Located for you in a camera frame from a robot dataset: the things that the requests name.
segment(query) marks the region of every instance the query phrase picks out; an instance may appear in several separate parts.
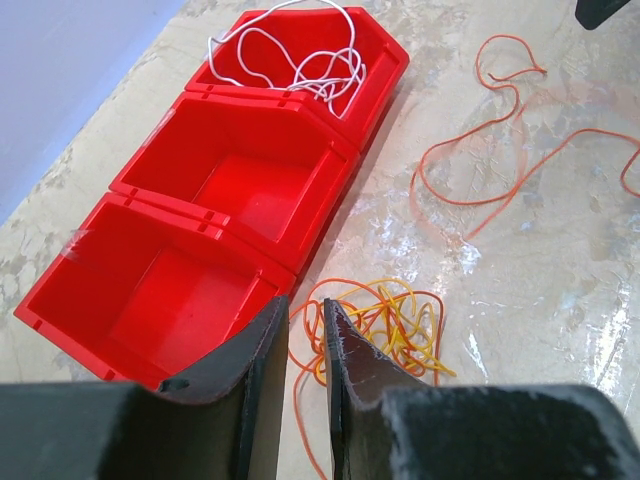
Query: red storage bin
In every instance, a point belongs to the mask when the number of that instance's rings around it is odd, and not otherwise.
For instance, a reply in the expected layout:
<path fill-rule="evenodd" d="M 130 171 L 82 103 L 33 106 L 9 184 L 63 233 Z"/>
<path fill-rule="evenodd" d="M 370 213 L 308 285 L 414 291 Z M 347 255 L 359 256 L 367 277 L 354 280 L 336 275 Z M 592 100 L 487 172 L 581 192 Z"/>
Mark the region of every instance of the red storage bin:
<path fill-rule="evenodd" d="M 359 153 L 296 102 L 184 93 L 111 184 L 298 273 Z"/>
<path fill-rule="evenodd" d="M 187 83 L 185 89 L 192 92 L 212 92 L 243 98 L 280 99 L 305 102 L 317 118 L 347 138 L 358 150 L 362 150 L 388 102 L 393 88 L 409 64 L 409 56 L 371 15 L 361 7 L 346 8 L 353 20 L 356 38 L 355 48 L 360 52 L 367 68 L 367 76 L 351 107 L 342 118 L 333 115 L 322 101 L 315 100 L 308 92 L 283 92 L 267 89 L 266 82 L 244 72 L 237 59 L 238 36 L 218 47 L 214 54 L 214 65 L 218 73 L 247 85 L 237 87 L 218 80 L 204 62 Z M 244 13 L 236 22 L 235 29 L 264 10 Z M 350 30 L 344 16 L 336 9 L 278 10 L 254 25 L 277 38 L 288 50 L 293 62 L 300 62 L 318 50 L 337 51 L 348 45 Z M 243 43 L 243 59 L 248 68 L 271 79 L 277 87 L 286 87 L 293 81 L 294 71 L 280 49 L 270 40 L 256 33 L 248 34 Z M 328 64 L 326 57 L 312 60 L 304 69 L 305 74 L 317 77 L 324 73 Z M 348 67 L 337 62 L 334 72 L 348 76 Z M 344 110 L 348 95 L 335 100 L 337 113 Z"/>
<path fill-rule="evenodd" d="M 212 225 L 119 195 L 80 231 L 15 313 L 104 380 L 156 388 L 295 280 Z"/>

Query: marble floor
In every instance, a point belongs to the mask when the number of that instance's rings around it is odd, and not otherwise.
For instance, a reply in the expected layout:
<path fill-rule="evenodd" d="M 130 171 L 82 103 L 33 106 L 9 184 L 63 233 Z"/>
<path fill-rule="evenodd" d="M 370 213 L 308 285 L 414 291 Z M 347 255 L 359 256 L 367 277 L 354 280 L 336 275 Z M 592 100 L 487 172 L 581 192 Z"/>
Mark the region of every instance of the marble floor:
<path fill-rule="evenodd" d="M 443 383 L 587 383 L 640 432 L 640 200 L 618 181 L 633 147 L 598 136 L 576 140 L 466 244 L 442 239 L 471 231 L 490 207 L 450 207 L 420 190 L 433 227 L 425 231 L 407 193 L 426 148 L 510 108 L 509 94 L 483 89 L 473 74 L 479 46 L 495 33 L 526 39 L 548 70 L 519 82 L 523 95 L 554 94 L 524 117 L 532 161 L 583 127 L 640 136 L 640 4 L 587 32 L 573 17 L 573 2 L 352 3 L 366 6 L 402 43 L 411 65 L 294 305 L 325 277 L 400 277 L 446 302 L 442 358 L 457 377 Z M 189 0 L 0 228 L 0 381 L 93 378 L 12 312 L 200 65 L 207 36 L 227 30 L 245 9 L 272 4 Z M 526 62 L 521 47 L 503 42 L 486 52 L 483 68 L 500 75 Z M 499 126 L 445 152 L 431 172 L 435 185 L 461 199 L 504 191 L 515 169 L 511 139 L 509 127 Z M 640 187 L 638 173 L 632 169 L 629 180 Z M 291 345 L 310 355 L 299 323 Z M 283 479 L 315 478 L 292 412 L 296 374 L 289 365 Z M 308 382 L 302 405 L 328 471 L 325 392 Z"/>

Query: orange string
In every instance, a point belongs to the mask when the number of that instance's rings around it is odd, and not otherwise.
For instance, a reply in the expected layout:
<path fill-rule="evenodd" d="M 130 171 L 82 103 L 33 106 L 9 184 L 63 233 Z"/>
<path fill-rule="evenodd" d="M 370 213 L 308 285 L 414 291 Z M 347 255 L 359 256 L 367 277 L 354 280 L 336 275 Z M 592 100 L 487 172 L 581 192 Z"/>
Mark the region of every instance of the orange string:
<path fill-rule="evenodd" d="M 316 471 L 318 476 L 322 480 L 327 480 L 326 475 L 322 471 L 322 467 L 320 467 L 320 464 L 316 460 L 316 457 L 313 455 L 313 450 L 311 450 L 311 445 L 309 444 L 309 438 L 307 437 L 307 432 L 306 432 L 306 430 L 304 428 L 304 421 L 302 419 L 302 413 L 300 412 L 300 407 L 299 407 L 300 402 L 299 402 L 299 398 L 298 398 L 299 393 L 300 393 L 299 391 L 300 391 L 300 388 L 301 388 L 301 382 L 302 382 L 302 379 L 304 378 L 304 375 L 307 373 L 307 370 L 310 369 L 312 365 L 315 365 L 321 359 L 322 358 L 320 357 L 320 355 L 314 357 L 313 360 L 311 360 L 307 365 L 304 366 L 304 369 L 301 370 L 300 373 L 298 374 L 298 376 L 296 377 L 296 381 L 293 384 L 293 411 L 294 411 L 295 416 L 296 416 L 296 424 L 298 425 L 298 430 L 300 431 L 300 437 L 302 438 L 302 444 L 304 445 L 304 449 L 307 452 L 307 456 L 309 457 L 309 461 L 311 462 L 311 465 L 313 465 L 313 469 Z"/>
<path fill-rule="evenodd" d="M 409 183 L 409 200 L 410 200 L 410 205 L 412 207 L 412 210 L 417 214 L 419 220 L 421 221 L 426 221 L 426 217 L 425 215 L 421 212 L 421 210 L 418 207 L 417 204 L 417 200 L 415 198 L 415 183 L 416 183 L 416 179 L 418 177 L 420 177 L 422 183 L 424 184 L 424 186 L 427 188 L 427 190 L 433 195 L 435 196 L 437 199 L 448 203 L 450 205 L 456 205 L 456 206 L 480 206 L 480 205 L 487 205 L 490 203 L 495 203 L 495 202 L 500 202 L 502 200 L 504 200 L 504 202 L 494 211 L 492 212 L 485 220 L 483 220 L 476 228 L 474 228 L 468 235 L 465 236 L 466 240 L 470 240 L 473 237 L 475 237 L 478 233 L 480 233 L 480 231 L 482 231 L 482 229 L 484 229 L 494 218 L 496 218 L 505 208 L 507 208 L 507 206 L 511 203 L 511 201 L 513 200 L 513 198 L 515 197 L 515 195 L 518 193 L 518 191 L 522 188 L 522 186 L 529 180 L 529 178 L 531 178 L 531 176 L 540 168 L 542 167 L 542 165 L 544 165 L 549 159 L 551 159 L 553 156 L 555 156 L 560 150 L 562 150 L 564 147 L 566 147 L 566 145 L 571 142 L 571 140 L 573 140 L 576 136 L 582 134 L 582 133 L 599 133 L 599 134 L 603 134 L 603 135 L 607 135 L 607 136 L 611 136 L 611 137 L 616 137 L 616 138 L 620 138 L 623 139 L 625 141 L 628 141 L 632 144 L 634 144 L 636 147 L 638 147 L 638 150 L 636 150 L 636 152 L 633 154 L 633 156 L 629 159 L 629 161 L 627 162 L 627 164 L 625 165 L 624 169 L 622 170 L 622 173 L 620 174 L 620 183 L 622 184 L 622 187 L 624 188 L 624 190 L 628 193 L 630 193 L 633 196 L 636 197 L 640 197 L 640 193 L 635 191 L 633 188 L 631 188 L 627 181 L 626 181 L 626 174 L 629 171 L 629 169 L 631 168 L 631 166 L 633 165 L 633 162 L 636 160 L 636 158 L 638 157 L 638 155 L 640 155 L 640 140 L 633 138 L 631 136 L 628 135 L 623 135 L 621 133 L 617 133 L 617 132 L 612 132 L 609 130 L 603 130 L 603 129 L 599 129 L 599 128 L 583 128 L 580 129 L 576 132 L 573 132 L 571 135 L 569 135 L 564 141 L 562 141 L 562 143 L 556 147 L 551 153 L 549 153 L 548 155 L 544 156 L 540 161 L 538 161 L 538 163 L 536 163 L 528 172 L 525 173 L 526 171 L 526 160 L 522 161 L 520 160 L 518 162 L 518 167 L 517 167 L 517 171 L 516 171 L 516 180 L 515 183 L 513 185 L 513 187 L 511 189 L 509 189 L 509 191 L 507 191 L 506 193 L 503 193 L 501 195 L 498 196 L 494 196 L 494 197 L 490 197 L 487 199 L 481 199 L 481 200 L 453 200 L 448 198 L 447 196 L 439 193 L 429 182 L 429 179 L 427 178 L 427 175 L 425 173 L 425 169 L 426 166 L 428 164 L 428 157 L 429 155 L 436 149 L 446 146 L 446 145 L 451 145 L 451 144 L 456 144 L 458 142 L 460 142 L 461 140 L 481 131 L 484 130 L 485 128 L 494 125 L 494 124 L 498 124 L 498 123 L 502 123 L 506 120 L 508 120 L 509 118 L 511 118 L 516 111 L 518 111 L 518 107 L 520 106 L 520 92 L 518 90 L 518 88 L 511 83 L 507 83 L 507 84 L 503 84 L 503 85 L 493 85 L 488 83 L 482 76 L 482 73 L 480 71 L 480 57 L 482 55 L 483 50 L 485 49 L 485 47 L 493 40 L 498 39 L 498 38 L 506 38 L 506 39 L 511 39 L 511 40 L 515 40 L 517 42 L 519 42 L 520 44 L 522 44 L 525 49 L 527 50 L 527 53 L 529 55 L 529 60 L 531 61 L 532 67 L 523 69 L 523 70 L 519 70 L 515 73 L 512 73 L 510 75 L 504 76 L 504 77 L 497 77 L 495 75 L 492 75 L 491 73 L 488 74 L 488 76 L 495 82 L 505 82 L 505 81 L 509 81 L 519 75 L 525 74 L 525 73 L 530 73 L 530 72 L 538 72 L 538 73 L 542 73 L 542 74 L 546 74 L 546 70 L 543 69 L 542 67 L 540 67 L 538 65 L 538 63 L 536 62 L 536 60 L 533 57 L 533 53 L 531 51 L 531 48 L 529 47 L 529 45 L 521 38 L 515 36 L 515 35 L 504 35 L 504 34 L 500 34 L 500 35 L 492 35 L 491 37 L 489 37 L 480 47 L 480 49 L 478 50 L 478 53 L 476 55 L 476 59 L 475 59 L 475 71 L 476 71 L 476 76 L 478 77 L 478 80 L 480 82 L 480 84 L 482 84 L 482 86 L 484 86 L 485 88 L 492 90 L 492 91 L 499 91 L 499 90 L 503 90 L 503 89 L 508 89 L 508 90 L 512 90 L 515 94 L 515 101 L 513 104 L 513 107 L 511 108 L 511 110 L 503 115 L 502 117 L 498 117 L 492 120 L 489 120 L 487 122 L 484 122 L 474 128 L 472 128 L 471 130 L 458 135 L 454 138 L 451 138 L 449 140 L 445 140 L 443 142 L 437 143 L 433 146 L 431 146 L 429 149 L 427 149 L 427 151 L 422 155 L 422 158 L 420 159 L 420 162 L 418 164 L 418 167 L 416 168 L 416 170 L 413 172 L 413 175 L 411 177 L 411 181 Z M 525 105 L 518 111 L 518 114 L 516 115 L 516 120 L 521 120 L 522 114 L 524 113 L 524 111 L 526 110 L 528 106 L 528 103 L 525 103 Z"/>

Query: string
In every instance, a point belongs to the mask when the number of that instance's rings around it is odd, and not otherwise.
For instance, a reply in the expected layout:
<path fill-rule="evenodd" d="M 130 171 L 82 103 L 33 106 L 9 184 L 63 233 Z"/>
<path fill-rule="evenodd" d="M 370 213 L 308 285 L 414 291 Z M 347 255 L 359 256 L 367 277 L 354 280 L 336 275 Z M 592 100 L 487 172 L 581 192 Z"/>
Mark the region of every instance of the string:
<path fill-rule="evenodd" d="M 349 14 L 347 13 L 347 11 L 337 3 L 333 2 L 332 0 L 317 0 L 320 3 L 324 3 L 326 5 L 331 6 L 332 8 L 337 9 L 345 18 L 347 25 L 349 26 L 349 32 L 350 32 L 349 44 L 346 47 L 336 52 L 331 52 L 328 50 L 318 50 L 316 52 L 313 52 L 310 55 L 308 55 L 304 60 L 302 60 L 302 62 L 300 62 L 299 65 L 295 64 L 295 62 L 291 58 L 291 55 L 287 51 L 286 47 L 276 37 L 274 37 L 273 35 L 271 35 L 270 33 L 266 32 L 261 28 L 253 27 L 253 25 L 265 19 L 266 17 L 268 17 L 269 15 L 271 15 L 273 12 L 277 10 L 280 10 L 282 8 L 289 7 L 291 5 L 295 5 L 298 3 L 303 3 L 306 1 L 308 0 L 289 0 L 283 3 L 280 3 L 270 8 L 266 12 L 262 13 L 261 15 L 257 16 L 256 18 L 248 21 L 247 23 L 240 25 L 234 31 L 225 34 L 224 37 L 221 39 L 218 39 L 215 37 L 209 37 L 207 41 L 209 69 L 211 70 L 211 73 L 220 81 L 230 83 L 237 87 L 246 86 L 234 78 L 225 77 L 219 74 L 214 64 L 214 53 L 215 53 L 216 45 L 224 45 L 229 41 L 231 41 L 237 35 L 240 35 L 238 38 L 236 55 L 238 58 L 238 63 L 240 65 L 240 68 L 246 74 L 252 77 L 256 77 L 264 80 L 265 83 L 267 84 L 267 88 L 270 88 L 273 90 L 309 91 L 313 93 L 314 98 L 316 100 L 321 99 L 323 102 L 325 102 L 327 104 L 329 111 L 333 115 L 337 116 L 338 118 L 342 118 L 344 114 L 347 112 L 347 110 L 349 109 L 349 107 L 351 106 L 353 99 L 355 98 L 358 91 L 360 90 L 360 86 L 364 82 L 367 75 L 366 66 L 362 62 L 362 57 L 360 53 L 355 48 L 356 30 L 353 24 L 353 20 L 351 19 L 351 17 L 349 17 Z M 294 71 L 293 81 L 291 84 L 287 86 L 276 86 L 267 75 L 264 75 L 260 72 L 255 72 L 245 64 L 242 58 L 242 45 L 244 44 L 244 40 L 246 36 L 250 33 L 257 33 L 262 35 L 264 38 L 272 42 L 274 45 L 276 45 L 280 49 L 287 63 Z M 329 63 L 327 65 L 327 68 L 325 69 L 324 73 L 319 77 L 307 78 L 302 73 L 302 70 L 309 62 L 319 57 L 329 58 Z M 336 62 L 342 62 L 347 65 L 347 67 L 349 68 L 348 77 L 331 77 L 330 76 Z M 333 105 L 334 100 L 347 94 L 347 92 L 349 92 L 351 87 L 354 85 L 355 85 L 355 88 L 353 89 L 351 97 L 347 101 L 345 108 L 340 114 L 337 114 L 335 112 L 334 105 Z"/>
<path fill-rule="evenodd" d="M 325 480 L 327 477 L 313 454 L 306 434 L 300 412 L 299 395 L 307 375 L 312 375 L 320 385 L 326 386 L 323 305 L 312 299 L 312 296 L 320 287 L 328 283 L 354 287 L 338 295 L 336 300 L 364 338 L 391 357 L 407 373 L 414 377 L 422 377 L 431 370 L 434 373 L 433 383 L 436 386 L 439 385 L 440 372 L 451 376 L 456 375 L 440 361 L 445 310 L 444 303 L 436 294 L 423 290 L 414 291 L 408 283 L 395 278 L 383 278 L 366 284 L 344 278 L 328 278 L 318 282 L 309 292 L 306 301 L 289 316 L 290 321 L 293 321 L 302 314 L 304 332 L 309 339 L 314 356 L 305 364 L 289 350 L 289 358 L 301 369 L 293 386 L 293 406 L 300 437 L 313 468 L 318 476 Z M 391 293 L 390 285 L 402 287 L 404 291 L 394 295 Z M 373 296 L 375 303 L 357 307 L 347 300 L 347 297 L 357 293 Z M 420 304 L 419 297 L 427 297 L 427 300 Z M 437 320 L 433 302 L 437 304 Z M 309 309 L 313 309 L 312 315 L 309 315 Z M 429 320 L 429 328 L 423 326 L 425 317 Z"/>
<path fill-rule="evenodd" d="M 490 203 L 496 203 L 496 202 L 500 202 L 503 201 L 503 203 L 498 206 L 496 208 L 496 210 L 494 210 L 490 215 L 488 215 L 476 228 L 474 228 L 469 234 L 467 234 L 465 236 L 465 240 L 471 240 L 473 237 L 475 237 L 478 233 L 480 233 L 494 218 L 496 218 L 501 212 L 503 212 L 507 206 L 511 203 L 511 201 L 514 199 L 514 197 L 516 196 L 516 194 L 518 193 L 518 191 L 522 188 L 522 186 L 531 178 L 531 176 L 540 169 L 540 167 L 542 167 L 542 165 L 544 165 L 548 160 L 550 160 L 551 158 L 553 158 L 559 151 L 561 151 L 563 148 L 565 148 L 576 136 L 584 134 L 584 133 L 597 133 L 597 134 L 602 134 L 602 135 L 606 135 L 606 136 L 610 136 L 610 137 L 615 137 L 615 138 L 619 138 L 622 140 L 625 140 L 629 143 L 632 143 L 633 145 L 635 145 L 637 147 L 637 150 L 635 151 L 635 153 L 631 156 L 631 158 L 628 160 L 628 162 L 626 163 L 625 167 L 623 168 L 621 174 L 620 174 L 620 183 L 622 184 L 623 189 L 635 196 L 635 197 L 640 197 L 640 193 L 636 190 L 634 190 L 633 188 L 631 188 L 627 181 L 626 181 L 626 175 L 629 171 L 629 169 L 631 168 L 631 166 L 633 165 L 633 162 L 636 160 L 636 158 L 638 157 L 638 155 L 640 155 L 640 140 L 631 137 L 629 135 L 624 135 L 618 132 L 613 132 L 610 130 L 604 130 L 604 129 L 600 129 L 600 128 L 583 128 L 580 130 L 577 130 L 575 132 L 573 132 L 572 134 L 570 134 L 569 136 L 567 136 L 561 143 L 560 145 L 558 145 L 558 147 L 556 147 L 551 153 L 545 155 L 541 160 L 539 160 L 533 167 L 531 167 L 531 169 L 529 169 L 528 171 L 526 170 L 527 167 L 527 161 L 526 158 L 523 158 L 519 155 L 519 161 L 518 161 L 518 165 L 517 165 L 517 169 L 516 169 L 516 179 L 514 182 L 513 187 L 511 187 L 507 192 L 501 194 L 501 195 L 497 195 L 494 197 L 490 197 L 490 198 L 486 198 L 486 199 L 481 199 L 481 200 L 453 200 L 449 197 L 447 197 L 446 195 L 441 194 L 440 192 L 438 192 L 429 182 L 429 179 L 425 173 L 426 171 L 426 167 L 428 165 L 428 159 L 429 159 L 429 155 L 431 155 L 433 153 L 434 150 L 441 148 L 443 146 L 446 145 L 452 145 L 452 144 L 457 144 L 458 142 L 460 142 L 461 140 L 477 133 L 480 132 L 481 130 L 484 130 L 485 128 L 494 125 L 494 124 L 498 124 L 498 123 L 502 123 L 506 120 L 508 120 L 509 118 L 511 118 L 514 114 L 516 114 L 515 120 L 516 121 L 522 121 L 522 115 L 524 114 L 525 110 L 527 109 L 527 107 L 530 105 L 530 102 L 527 101 L 521 108 L 520 110 L 518 110 L 518 107 L 520 106 L 520 92 L 518 90 L 518 88 L 512 84 L 512 83 L 505 83 L 502 85 L 494 85 L 494 84 L 490 84 L 488 83 L 482 76 L 482 73 L 480 71 L 480 57 L 482 55 L 483 50 L 486 48 L 486 46 L 492 42 L 495 39 L 499 39 L 499 38 L 505 38 L 505 39 L 511 39 L 511 40 L 515 40 L 517 42 L 519 42 L 520 44 L 522 44 L 525 49 L 527 50 L 527 53 L 529 55 L 529 60 L 531 61 L 532 66 L 523 70 L 519 70 L 515 73 L 512 73 L 510 75 L 507 75 L 505 77 L 497 77 L 495 75 L 492 75 L 491 73 L 488 74 L 489 78 L 491 78 L 494 82 L 506 82 L 509 80 L 512 80 L 514 78 L 516 78 L 517 76 L 523 75 L 525 73 L 530 73 L 530 72 L 538 72 L 538 73 L 542 73 L 542 74 L 546 74 L 547 71 L 545 69 L 543 69 L 542 67 L 540 67 L 540 65 L 538 65 L 538 63 L 536 62 L 535 58 L 533 57 L 533 53 L 531 51 L 531 48 L 529 47 L 529 45 L 521 38 L 515 36 L 515 35 L 506 35 L 506 34 L 499 34 L 499 35 L 492 35 L 491 37 L 489 37 L 480 47 L 480 49 L 478 50 L 478 53 L 476 54 L 476 59 L 475 59 L 475 71 L 476 71 L 476 76 L 478 78 L 478 81 L 480 82 L 480 84 L 482 86 L 484 86 L 485 88 L 492 90 L 492 91 L 499 91 L 499 90 L 504 90 L 504 89 L 508 89 L 514 92 L 515 94 L 515 100 L 514 100 L 514 104 L 513 107 L 511 108 L 511 110 L 503 115 L 502 117 L 498 117 L 492 120 L 489 120 L 487 122 L 484 122 L 474 128 L 472 128 L 471 130 L 458 135 L 454 138 L 451 138 L 449 140 L 445 140 L 443 142 L 437 143 L 435 145 L 433 145 L 432 147 L 430 147 L 429 149 L 427 149 L 427 151 L 422 155 L 422 158 L 420 159 L 420 162 L 417 166 L 417 168 L 415 169 L 415 171 L 413 172 L 413 175 L 411 177 L 411 181 L 409 182 L 409 200 L 410 200 L 410 205 L 412 208 L 412 211 L 414 211 L 414 213 L 416 213 L 416 215 L 418 216 L 419 220 L 425 222 L 426 221 L 426 217 L 424 215 L 424 213 L 421 212 L 420 208 L 418 207 L 417 204 L 417 200 L 415 198 L 415 183 L 416 183 L 416 179 L 420 178 L 420 180 L 422 181 L 423 185 L 427 188 L 427 190 L 433 195 L 435 196 L 437 199 L 439 199 L 440 201 L 443 201 L 445 203 L 448 203 L 450 205 L 455 205 L 455 206 L 481 206 L 481 205 L 487 205 Z"/>

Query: white string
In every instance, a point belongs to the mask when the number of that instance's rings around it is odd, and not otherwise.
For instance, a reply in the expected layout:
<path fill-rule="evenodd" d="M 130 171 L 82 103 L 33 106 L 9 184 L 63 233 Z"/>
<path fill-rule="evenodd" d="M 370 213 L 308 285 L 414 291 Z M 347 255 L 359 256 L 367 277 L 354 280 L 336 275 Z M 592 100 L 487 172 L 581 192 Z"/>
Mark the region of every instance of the white string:
<path fill-rule="evenodd" d="M 300 65 L 296 65 L 294 63 L 285 46 L 277 38 L 265 32 L 261 28 L 252 26 L 257 22 L 259 22 L 260 20 L 263 20 L 264 18 L 268 17 L 276 10 L 279 10 L 281 8 L 285 8 L 291 5 L 295 5 L 297 3 L 306 2 L 306 1 L 308 0 L 289 0 L 283 3 L 280 3 L 279 5 L 276 5 L 275 7 L 270 8 L 263 14 L 254 18 L 253 20 L 250 20 L 249 22 L 241 25 L 236 30 L 225 34 L 221 39 L 217 39 L 215 37 L 209 37 L 209 40 L 207 42 L 209 69 L 211 70 L 211 73 L 218 80 L 221 80 L 223 82 L 228 82 L 237 87 L 246 86 L 238 82 L 234 78 L 224 77 L 220 75 L 216 71 L 215 65 L 213 64 L 213 55 L 215 53 L 217 46 L 223 45 L 229 42 L 236 35 L 240 34 L 240 37 L 238 38 L 238 47 L 236 49 L 236 54 L 238 57 L 238 63 L 240 64 L 240 67 L 245 73 L 247 73 L 252 77 L 256 77 L 264 80 L 267 84 L 267 88 L 270 88 L 273 90 L 283 90 L 283 91 L 306 90 L 308 92 L 311 92 L 313 93 L 315 99 L 320 99 L 327 104 L 329 111 L 333 115 L 337 116 L 338 118 L 342 118 L 345 112 L 349 110 L 349 107 L 351 106 L 353 99 L 358 94 L 358 91 L 362 86 L 362 82 L 364 82 L 367 76 L 367 68 L 362 62 L 362 57 L 360 56 L 360 53 L 354 48 L 354 44 L 356 40 L 356 29 L 355 29 L 355 26 L 353 25 L 353 21 L 351 20 L 351 17 L 349 17 L 349 14 L 346 12 L 346 10 L 342 8 L 340 5 L 333 2 L 332 0 L 317 0 L 321 3 L 325 3 L 337 9 L 344 16 L 344 18 L 347 21 L 347 24 L 349 25 L 349 30 L 350 30 L 349 44 L 348 46 L 338 50 L 337 52 L 331 52 L 327 50 L 319 50 L 317 52 L 313 52 L 308 57 L 306 57 L 300 63 Z M 280 49 L 280 51 L 284 55 L 284 58 L 287 60 L 287 63 L 291 66 L 291 68 L 294 71 L 293 82 L 290 85 L 286 87 L 276 87 L 269 77 L 267 77 L 266 75 L 260 72 L 255 72 L 251 70 L 249 67 L 247 67 L 247 65 L 244 63 L 244 60 L 242 59 L 242 45 L 243 45 L 244 39 L 250 33 L 259 33 L 260 35 L 264 36 L 265 38 L 273 42 Z M 329 64 L 327 65 L 326 70 L 318 78 L 307 78 L 302 73 L 302 70 L 311 60 L 319 57 L 329 57 Z M 334 65 L 338 61 L 344 62 L 349 67 L 350 75 L 348 77 L 331 77 L 330 76 Z M 351 86 L 354 84 L 356 85 L 356 87 L 353 93 L 351 94 L 351 98 L 349 98 L 349 101 L 347 102 L 346 107 L 344 108 L 342 113 L 337 114 L 334 111 L 334 107 L 333 107 L 334 100 L 345 95 L 348 92 L 348 90 L 351 88 Z"/>

